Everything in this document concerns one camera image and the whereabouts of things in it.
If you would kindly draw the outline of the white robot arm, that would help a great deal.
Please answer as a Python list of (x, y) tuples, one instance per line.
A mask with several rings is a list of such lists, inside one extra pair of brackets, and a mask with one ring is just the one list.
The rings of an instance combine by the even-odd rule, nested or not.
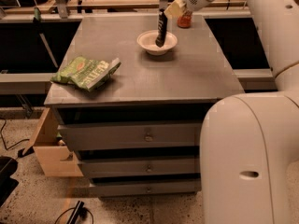
[[(167, 17), (214, 0), (175, 0)], [(277, 91), (218, 101), (200, 136), (205, 224), (291, 224), (286, 172), (299, 160), (299, 6), (246, 0)]]

